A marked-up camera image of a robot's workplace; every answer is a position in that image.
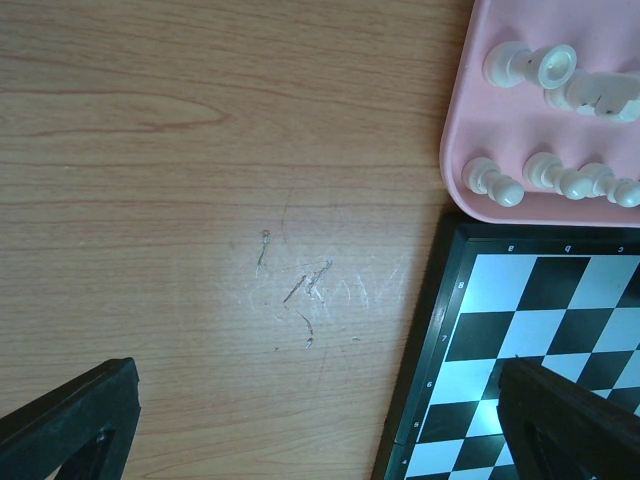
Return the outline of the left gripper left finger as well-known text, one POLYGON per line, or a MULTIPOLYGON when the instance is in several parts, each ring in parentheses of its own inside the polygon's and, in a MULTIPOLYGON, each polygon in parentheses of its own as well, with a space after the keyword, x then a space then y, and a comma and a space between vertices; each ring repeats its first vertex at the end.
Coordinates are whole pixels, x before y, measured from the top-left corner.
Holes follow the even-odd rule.
POLYGON ((141 406, 133 358, 110 359, 1 419, 3 479, 120 479, 141 406))

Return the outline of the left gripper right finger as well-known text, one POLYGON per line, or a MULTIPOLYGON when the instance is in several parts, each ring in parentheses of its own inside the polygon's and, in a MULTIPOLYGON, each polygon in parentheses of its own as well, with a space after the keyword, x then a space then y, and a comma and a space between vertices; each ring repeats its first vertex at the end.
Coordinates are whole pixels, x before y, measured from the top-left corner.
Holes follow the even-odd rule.
POLYGON ((521 479, 637 479, 639 418, 521 358, 499 378, 497 412, 521 479))

